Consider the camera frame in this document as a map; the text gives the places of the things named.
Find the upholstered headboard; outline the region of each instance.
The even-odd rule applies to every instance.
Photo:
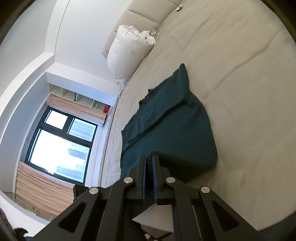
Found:
[[[109,49],[120,25],[134,26],[140,32],[157,29],[164,19],[182,0],[132,0],[114,26],[102,53],[108,56]]]

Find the black window frame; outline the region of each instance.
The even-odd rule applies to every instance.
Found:
[[[66,120],[62,130],[57,128],[57,127],[54,127],[54,126],[51,126],[51,125],[45,123],[51,111],[55,111],[55,112],[58,112],[60,114],[63,114],[63,115],[67,116],[67,120]],[[84,122],[87,122],[87,123],[90,123],[90,124],[96,126],[94,136],[93,136],[91,142],[68,134],[68,132],[69,132],[69,130],[70,130],[70,128],[71,128],[71,126],[72,126],[75,119],[82,120]],[[88,164],[89,164],[89,157],[90,157],[90,154],[91,154],[91,148],[92,148],[92,145],[93,145],[93,142],[94,142],[94,137],[96,135],[97,128],[98,128],[98,125],[95,124],[95,123],[89,122],[89,121],[81,119],[81,118],[79,118],[77,116],[62,112],[62,111],[60,111],[58,109],[55,109],[55,108],[52,108],[52,107],[48,106],[46,108],[41,120],[39,121],[34,134],[33,134],[33,137],[31,139],[29,148],[27,150],[25,163],[27,165],[29,165],[30,167],[38,170],[38,171],[46,173],[47,175],[53,176],[53,177],[58,178],[60,180],[66,181],[68,183],[73,183],[73,184],[78,184],[78,185],[85,185],[87,167],[88,167]],[[47,172],[44,168],[39,167],[39,166],[31,163],[31,157],[32,157],[32,154],[34,152],[34,148],[36,146],[36,142],[37,142],[37,140],[39,138],[41,130],[44,130],[46,132],[49,132],[49,133],[54,134],[56,136],[59,136],[59,137],[65,139],[65,140],[68,140],[68,141],[71,141],[71,142],[74,142],[76,144],[79,144],[79,145],[82,145],[82,146],[85,146],[85,147],[89,148],[89,154],[87,156],[87,161],[86,161],[86,166],[85,166],[84,177],[83,177],[83,182],[82,183],[78,182],[78,181],[75,181],[75,180],[72,180],[70,178],[66,178],[64,176],[58,175],[56,173],[51,174],[51,173]]]

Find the wall shelf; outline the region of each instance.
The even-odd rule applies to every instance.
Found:
[[[75,102],[79,105],[82,105],[82,106],[85,106],[85,107],[88,107],[90,109],[97,110],[100,112],[103,112],[103,110],[106,106],[106,104],[104,104],[100,101],[91,99],[91,98],[83,96],[79,93],[75,93],[73,91],[67,90],[65,88],[62,88],[62,87],[59,87],[59,86],[56,86],[53,84],[48,84],[48,90],[49,90],[50,94],[53,94],[55,96],[66,99],[68,101]]]

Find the floor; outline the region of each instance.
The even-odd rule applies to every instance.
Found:
[[[41,217],[45,220],[48,221],[52,221],[56,216],[47,213],[41,209],[38,209],[36,207],[34,207],[33,205],[27,203],[26,201],[22,200],[20,197],[16,196],[14,193],[12,192],[4,192],[6,194],[6,196],[8,196],[12,201],[14,201],[16,204],[18,204],[19,206],[21,206],[22,208],[26,209],[27,211],[35,214],[38,217]]]

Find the beige curtain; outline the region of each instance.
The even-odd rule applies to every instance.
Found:
[[[93,110],[55,95],[50,95],[46,100],[46,104],[71,115],[75,115],[81,119],[102,125],[107,116],[107,114],[99,110]]]
[[[46,177],[20,162],[17,170],[16,195],[29,204],[53,215],[59,215],[73,203],[74,184]]]

